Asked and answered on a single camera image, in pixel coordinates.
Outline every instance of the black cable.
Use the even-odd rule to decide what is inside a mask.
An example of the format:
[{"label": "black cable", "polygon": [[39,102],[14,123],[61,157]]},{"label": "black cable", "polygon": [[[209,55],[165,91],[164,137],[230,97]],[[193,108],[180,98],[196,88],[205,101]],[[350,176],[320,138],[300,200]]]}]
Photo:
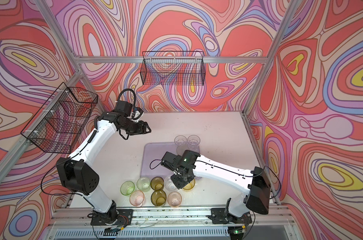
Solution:
[{"label": "black cable", "polygon": [[120,100],[120,97],[123,95],[123,93],[125,93],[126,91],[131,91],[133,93],[133,109],[135,110],[135,107],[136,107],[136,93],[134,90],[130,89],[130,88],[126,88],[126,89],[123,89],[120,93],[119,93],[119,96],[117,97],[117,101]]},{"label": "black cable", "polygon": [[[65,160],[64,162],[66,162],[66,161],[69,161],[69,160],[71,160],[71,159],[73,159],[74,157],[76,157],[77,155],[79,155],[79,153],[81,153],[81,151],[83,151],[83,149],[86,147],[88,145],[88,142],[87,142],[87,144],[82,148],[82,150],[80,150],[75,156],[73,156],[73,157],[71,157],[71,158],[69,158],[69,159],[67,159],[67,160]],[[55,164],[50,170],[48,170],[48,172],[46,172],[45,174],[44,174],[44,176],[43,176],[43,178],[41,179],[41,182],[40,182],[40,189],[41,189],[41,191],[42,191],[42,193],[45,193],[45,194],[47,194],[47,195],[52,195],[52,196],[63,196],[63,195],[68,195],[68,194],[77,194],[77,195],[80,195],[80,196],[82,196],[83,197],[83,195],[81,195],[81,194],[78,194],[78,193],[76,193],[76,192],[69,192],[69,193],[63,193],[63,194],[59,194],[59,193],[56,193],[56,194],[50,194],[50,193],[47,193],[47,192],[45,192],[44,190],[43,190],[43,181],[44,181],[44,178],[47,176],[47,174],[50,172],[50,171],[52,171],[55,167],[57,167],[58,165],[60,165],[60,164],[62,164],[62,163],[64,163],[64,162],[61,162],[61,163],[58,163],[58,164]]]},{"label": "black cable", "polygon": [[93,228],[93,225],[92,225],[92,230],[93,230],[93,233],[95,234],[95,237],[100,240],[100,238],[96,235],[96,232],[95,232],[95,229]]},{"label": "black cable", "polygon": [[155,168],[156,168],[156,167],[151,168],[151,164],[152,164],[154,161],[160,161],[160,162],[159,162],[159,164],[158,164],[158,165],[156,165],[156,167],[157,167],[157,166],[159,166],[159,165],[160,165],[160,163],[161,163],[161,160],[160,160],[160,159],[155,159],[155,160],[153,160],[153,161],[150,163],[150,169],[151,169],[151,170],[153,170],[153,169],[155,169]]},{"label": "black cable", "polygon": [[95,129],[97,130],[97,118],[100,117],[100,116],[96,116],[94,119],[93,119],[93,126],[95,127]]},{"label": "black cable", "polygon": [[141,112],[140,114],[139,114],[139,116],[137,116],[137,118],[134,118],[134,117],[132,117],[132,120],[138,120],[142,115],[143,115],[143,113],[144,113],[144,111],[143,112]]},{"label": "black cable", "polygon": [[207,162],[203,162],[203,163],[208,164],[208,165],[210,165],[210,166],[212,166],[212,167],[217,167],[217,168],[220,168],[220,169],[222,169],[222,170],[226,170],[226,171],[232,172],[232,173],[234,173],[234,174],[236,174],[236,175],[239,175],[239,176],[242,176],[242,177],[257,177],[257,176],[260,176],[260,175],[263,173],[263,171],[261,171],[261,173],[259,173],[258,175],[254,175],[254,176],[246,176],[246,175],[242,175],[242,174],[239,174],[239,173],[237,173],[237,172],[230,171],[230,170],[225,169],[225,168],[222,168],[222,167],[218,167],[218,166],[215,166],[215,165],[209,164],[209,163],[207,163]]},{"label": "black cable", "polygon": [[268,169],[274,174],[274,176],[278,179],[278,181],[279,181],[279,190],[276,192],[276,194],[274,195],[274,196],[272,196],[270,199],[273,199],[273,198],[275,198],[278,194],[279,194],[279,192],[280,192],[280,190],[281,190],[281,182],[280,182],[280,179],[276,176],[276,174],[274,173],[274,171],[272,171],[272,169],[269,167],[269,166],[267,166],[266,165],[266,167],[268,167]]},{"label": "black cable", "polygon": [[252,211],[252,213],[254,214],[254,221],[252,222],[252,225],[251,225],[251,227],[250,227],[250,230],[248,230],[248,233],[246,233],[246,235],[244,235],[244,237],[243,237],[242,239],[246,238],[246,236],[250,233],[250,231],[251,231],[251,229],[252,229],[252,227],[253,227],[253,224],[255,223],[256,215],[255,215],[255,213],[254,213],[253,211]]}]

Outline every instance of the wire mesh basket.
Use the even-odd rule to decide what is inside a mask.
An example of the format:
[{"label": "wire mesh basket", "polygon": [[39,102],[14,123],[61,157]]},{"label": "wire mesh basket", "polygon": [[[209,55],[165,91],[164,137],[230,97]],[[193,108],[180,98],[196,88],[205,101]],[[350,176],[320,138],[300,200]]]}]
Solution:
[{"label": "wire mesh basket", "polygon": [[25,135],[24,129],[21,134],[43,152],[69,154],[73,152],[97,101],[95,93],[67,87],[52,108],[47,110],[42,121],[29,131],[29,135]]},{"label": "wire mesh basket", "polygon": [[202,51],[144,51],[143,85],[204,85]]}]

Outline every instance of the patterned wall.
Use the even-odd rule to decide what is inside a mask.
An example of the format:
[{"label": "patterned wall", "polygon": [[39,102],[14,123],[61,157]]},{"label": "patterned wall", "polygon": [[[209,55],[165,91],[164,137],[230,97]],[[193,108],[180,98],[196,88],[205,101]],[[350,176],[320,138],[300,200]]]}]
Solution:
[{"label": "patterned wall", "polygon": [[218,64],[217,75],[207,73],[204,86],[143,85],[140,64],[134,63],[86,63],[82,67],[105,109],[115,106],[122,89],[131,88],[136,91],[137,105],[145,111],[240,111],[261,64]]},{"label": "patterned wall", "polygon": [[[73,74],[33,0],[0,2],[0,160],[27,121],[63,81]],[[88,123],[82,138],[92,128]],[[31,145],[0,185],[0,239],[37,239],[64,197],[42,194],[43,174],[60,157]],[[63,193],[57,173],[43,185]]]},{"label": "patterned wall", "polygon": [[[57,1],[51,6],[75,54],[140,56],[202,50],[206,56],[265,56],[286,1]],[[261,65],[207,64],[201,86],[142,86],[140,64],[83,64],[106,109],[133,88],[146,111],[239,111]]]},{"label": "patterned wall", "polygon": [[258,49],[255,54],[265,56],[287,4],[63,0],[51,9],[79,56],[140,56],[141,51],[165,49],[201,49],[206,56],[242,56]]},{"label": "patterned wall", "polygon": [[280,200],[305,239],[363,239],[363,0],[305,0],[274,61],[247,116]]}]

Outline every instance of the plastic cup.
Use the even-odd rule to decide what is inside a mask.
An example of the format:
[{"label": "plastic cup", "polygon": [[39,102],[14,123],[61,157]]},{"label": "plastic cup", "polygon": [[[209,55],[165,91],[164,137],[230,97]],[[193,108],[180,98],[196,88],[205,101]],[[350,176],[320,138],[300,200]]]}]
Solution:
[{"label": "plastic cup", "polygon": [[169,191],[175,191],[175,190],[177,190],[177,188],[176,188],[175,184],[173,183],[173,181],[171,180],[171,176],[172,175],[169,175],[164,179],[164,186]]},{"label": "plastic cup", "polygon": [[164,180],[161,177],[154,177],[151,180],[151,188],[153,190],[163,190],[164,188]]},{"label": "plastic cup", "polygon": [[200,138],[196,135],[191,135],[187,139],[187,144],[191,151],[198,151],[199,144],[200,144]]},{"label": "plastic cup", "polygon": [[193,179],[192,181],[190,181],[187,185],[184,186],[183,189],[185,190],[190,190],[195,186],[195,179]]},{"label": "plastic cup", "polygon": [[136,182],[137,188],[144,192],[146,192],[150,189],[150,185],[151,185],[150,179],[147,177],[141,177]]},{"label": "plastic cup", "polygon": [[167,202],[171,207],[179,207],[182,203],[182,195],[178,192],[171,192],[168,194]]},{"label": "plastic cup", "polygon": [[120,187],[121,194],[125,196],[130,195],[133,190],[135,190],[135,184],[131,181],[124,182]]},{"label": "plastic cup", "polygon": [[140,190],[134,191],[130,196],[132,206],[141,207],[144,203],[144,193]]},{"label": "plastic cup", "polygon": [[167,195],[163,190],[155,190],[151,195],[151,202],[156,207],[164,206],[166,200],[167,200]]},{"label": "plastic cup", "polygon": [[176,148],[176,154],[182,156],[185,150],[189,150],[187,144],[180,145]]},{"label": "plastic cup", "polygon": [[187,144],[187,138],[184,137],[183,135],[179,135],[179,136],[175,137],[174,142],[177,146],[184,145],[184,144]]}]

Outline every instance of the green cup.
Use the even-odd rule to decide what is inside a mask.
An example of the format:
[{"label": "green cup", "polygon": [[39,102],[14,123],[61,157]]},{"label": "green cup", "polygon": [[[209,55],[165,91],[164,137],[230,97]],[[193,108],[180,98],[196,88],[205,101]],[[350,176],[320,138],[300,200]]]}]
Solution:
[{"label": "green cup", "polygon": [[124,182],[120,187],[121,194],[125,196],[130,195],[133,190],[135,190],[135,184],[131,181]]}]

